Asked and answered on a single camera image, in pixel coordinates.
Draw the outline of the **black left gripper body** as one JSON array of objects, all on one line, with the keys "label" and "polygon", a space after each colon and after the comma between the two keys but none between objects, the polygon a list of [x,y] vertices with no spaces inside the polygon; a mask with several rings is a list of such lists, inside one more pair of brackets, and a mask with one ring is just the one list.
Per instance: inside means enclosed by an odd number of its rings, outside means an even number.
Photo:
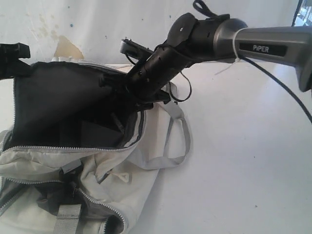
[{"label": "black left gripper body", "polygon": [[31,74],[31,66],[20,59],[31,57],[30,48],[23,43],[0,44],[0,79],[27,77]]}]

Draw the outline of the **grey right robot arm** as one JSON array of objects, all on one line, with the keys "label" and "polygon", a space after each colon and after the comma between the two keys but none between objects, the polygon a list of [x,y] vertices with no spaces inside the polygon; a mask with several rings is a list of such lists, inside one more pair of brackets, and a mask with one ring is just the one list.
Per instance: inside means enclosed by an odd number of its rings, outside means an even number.
[{"label": "grey right robot arm", "polygon": [[172,25],[153,52],[137,48],[138,62],[124,77],[104,76],[101,86],[129,95],[136,103],[168,101],[162,87],[194,64],[257,59],[295,68],[299,90],[312,88],[312,28],[250,28],[239,19],[220,15],[198,20],[187,13]]}]

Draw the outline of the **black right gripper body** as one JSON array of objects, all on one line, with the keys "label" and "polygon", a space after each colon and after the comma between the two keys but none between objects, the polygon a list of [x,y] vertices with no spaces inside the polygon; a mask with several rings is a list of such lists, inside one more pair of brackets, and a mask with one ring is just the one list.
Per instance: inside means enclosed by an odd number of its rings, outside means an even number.
[{"label": "black right gripper body", "polygon": [[194,33],[201,21],[191,13],[180,16],[171,26],[167,39],[128,76],[126,88],[137,98],[148,98],[192,63],[201,60],[195,49]]}]

